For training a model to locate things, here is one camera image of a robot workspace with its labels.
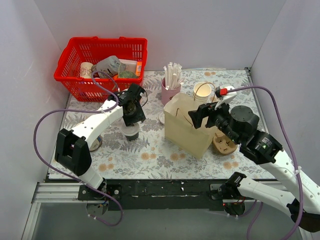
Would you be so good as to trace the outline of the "white plastic cup lid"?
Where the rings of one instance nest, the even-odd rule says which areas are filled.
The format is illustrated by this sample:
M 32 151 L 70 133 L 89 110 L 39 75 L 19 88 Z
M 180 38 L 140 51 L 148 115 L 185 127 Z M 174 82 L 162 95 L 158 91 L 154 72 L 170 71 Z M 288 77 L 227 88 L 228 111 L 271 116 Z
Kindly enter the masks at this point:
M 134 136 L 140 131 L 140 126 L 138 124 L 135 124 L 133 126 L 126 126 L 125 124 L 121 127 L 121 132 L 125 136 Z

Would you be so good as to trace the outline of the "cream paper bag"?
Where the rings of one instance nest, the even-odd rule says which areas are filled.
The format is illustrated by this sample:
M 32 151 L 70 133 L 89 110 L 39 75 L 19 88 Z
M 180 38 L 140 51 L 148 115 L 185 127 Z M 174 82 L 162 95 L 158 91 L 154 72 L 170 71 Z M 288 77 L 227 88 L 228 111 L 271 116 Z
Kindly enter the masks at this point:
M 216 129 L 206 128 L 205 117 L 195 128 L 189 111 L 197 110 L 199 104 L 192 97 L 179 92 L 164 106 L 164 137 L 196 159 L 202 158 L 212 143 Z

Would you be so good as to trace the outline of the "black single paper cup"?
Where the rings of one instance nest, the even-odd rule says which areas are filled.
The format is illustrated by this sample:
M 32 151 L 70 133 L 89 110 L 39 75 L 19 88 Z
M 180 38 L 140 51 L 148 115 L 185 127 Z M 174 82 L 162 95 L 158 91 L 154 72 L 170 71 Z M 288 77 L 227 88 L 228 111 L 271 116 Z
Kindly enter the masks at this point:
M 139 137 L 139 132 L 131 135 L 125 135 L 125 137 L 126 137 L 126 140 L 129 142 L 135 141 Z

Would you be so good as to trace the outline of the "brown cardboard cup carrier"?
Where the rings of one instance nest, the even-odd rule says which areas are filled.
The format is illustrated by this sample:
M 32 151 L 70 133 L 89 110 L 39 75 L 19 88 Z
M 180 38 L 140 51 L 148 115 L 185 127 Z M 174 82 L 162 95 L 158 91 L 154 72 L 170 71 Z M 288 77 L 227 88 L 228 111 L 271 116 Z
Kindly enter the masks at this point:
M 221 131 L 214 133 L 212 145 L 214 152 L 222 156 L 230 155 L 238 148 L 238 146 Z

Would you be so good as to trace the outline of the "pink straw holder cup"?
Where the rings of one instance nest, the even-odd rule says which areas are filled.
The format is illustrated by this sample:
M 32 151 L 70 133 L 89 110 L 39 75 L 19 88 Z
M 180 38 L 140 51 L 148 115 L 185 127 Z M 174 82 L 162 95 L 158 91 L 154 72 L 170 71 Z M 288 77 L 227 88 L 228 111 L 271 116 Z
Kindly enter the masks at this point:
M 176 89 L 165 88 L 165 78 L 161 82 L 161 102 L 165 106 L 176 94 L 181 91 L 181 85 Z

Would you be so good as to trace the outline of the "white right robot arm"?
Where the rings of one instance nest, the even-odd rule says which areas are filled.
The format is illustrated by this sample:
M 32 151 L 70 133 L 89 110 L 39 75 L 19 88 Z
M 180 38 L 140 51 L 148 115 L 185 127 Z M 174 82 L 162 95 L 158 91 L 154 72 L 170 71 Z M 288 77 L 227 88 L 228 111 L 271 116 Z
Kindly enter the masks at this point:
M 247 106 L 230 108 L 202 104 L 188 112 L 198 129 L 204 118 L 206 128 L 217 127 L 247 159 L 272 174 L 286 190 L 256 182 L 245 174 L 234 172 L 219 192 L 223 197 L 240 196 L 257 199 L 289 216 L 299 227 L 316 233 L 320 230 L 320 186 L 304 172 L 295 169 L 294 161 L 270 134 L 258 129 L 260 118 Z

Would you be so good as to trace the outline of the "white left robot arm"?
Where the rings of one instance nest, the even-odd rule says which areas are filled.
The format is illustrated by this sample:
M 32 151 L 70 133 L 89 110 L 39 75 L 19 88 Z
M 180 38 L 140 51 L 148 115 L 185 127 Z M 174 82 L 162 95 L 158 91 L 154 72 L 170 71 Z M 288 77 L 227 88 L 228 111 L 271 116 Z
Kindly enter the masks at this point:
M 107 191 L 105 179 L 92 167 L 90 147 L 104 130 L 119 119 L 123 119 L 121 130 L 126 139 L 136 140 L 139 122 L 146 119 L 140 103 L 144 94 L 146 91 L 133 83 L 128 89 L 110 95 L 98 113 L 71 130 L 63 128 L 57 135 L 54 159 L 89 185 L 89 194 L 95 200 L 103 199 Z

